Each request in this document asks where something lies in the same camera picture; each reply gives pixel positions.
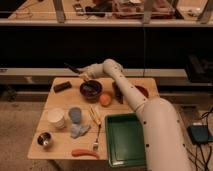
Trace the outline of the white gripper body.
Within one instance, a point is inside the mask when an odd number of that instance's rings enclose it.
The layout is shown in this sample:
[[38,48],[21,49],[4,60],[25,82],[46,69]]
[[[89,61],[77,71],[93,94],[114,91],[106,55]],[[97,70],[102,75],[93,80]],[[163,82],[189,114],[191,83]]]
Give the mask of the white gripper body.
[[104,75],[102,64],[92,64],[84,67],[80,77],[84,80],[100,78]]

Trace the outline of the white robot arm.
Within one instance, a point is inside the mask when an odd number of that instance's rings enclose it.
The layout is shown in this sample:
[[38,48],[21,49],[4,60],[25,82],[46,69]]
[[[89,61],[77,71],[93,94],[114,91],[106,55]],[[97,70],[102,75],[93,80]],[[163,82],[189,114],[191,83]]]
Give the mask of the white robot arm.
[[113,59],[86,66],[82,78],[112,78],[143,126],[148,171],[192,171],[178,114],[173,105],[159,96],[147,98],[123,74]]

